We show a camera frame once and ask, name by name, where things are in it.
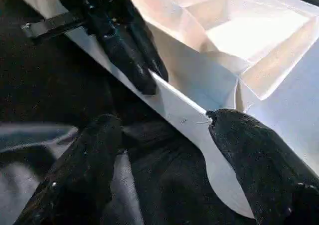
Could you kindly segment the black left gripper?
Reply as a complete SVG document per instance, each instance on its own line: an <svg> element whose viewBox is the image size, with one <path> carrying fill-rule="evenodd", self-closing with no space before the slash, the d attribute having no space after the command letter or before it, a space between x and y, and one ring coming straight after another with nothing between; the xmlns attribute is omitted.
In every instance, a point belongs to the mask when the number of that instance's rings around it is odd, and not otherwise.
<svg viewBox="0 0 319 225"><path fill-rule="evenodd" d="M50 39L80 26L87 26L88 11L103 6L105 0L59 0L68 10L61 15L26 23L21 27L30 39ZM155 72L168 81L167 69L154 45L153 35L139 16L129 16L124 25L106 17L92 16L89 24L108 59L144 95L155 95Z"/></svg>

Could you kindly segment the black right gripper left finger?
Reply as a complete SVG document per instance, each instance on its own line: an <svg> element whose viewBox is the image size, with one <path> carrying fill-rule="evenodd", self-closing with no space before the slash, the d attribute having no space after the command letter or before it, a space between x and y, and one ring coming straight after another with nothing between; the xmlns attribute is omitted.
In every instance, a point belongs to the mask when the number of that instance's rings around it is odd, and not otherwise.
<svg viewBox="0 0 319 225"><path fill-rule="evenodd" d="M15 224L100 224L121 144L120 119L99 116L52 165Z"/></svg>

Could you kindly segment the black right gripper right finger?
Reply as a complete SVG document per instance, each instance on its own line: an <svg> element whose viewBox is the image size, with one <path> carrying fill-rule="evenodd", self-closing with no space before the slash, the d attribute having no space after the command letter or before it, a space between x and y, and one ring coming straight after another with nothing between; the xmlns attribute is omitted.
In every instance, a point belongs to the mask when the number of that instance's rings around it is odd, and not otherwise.
<svg viewBox="0 0 319 225"><path fill-rule="evenodd" d="M318 224L319 179L273 129L233 109L206 114L257 224Z"/></svg>

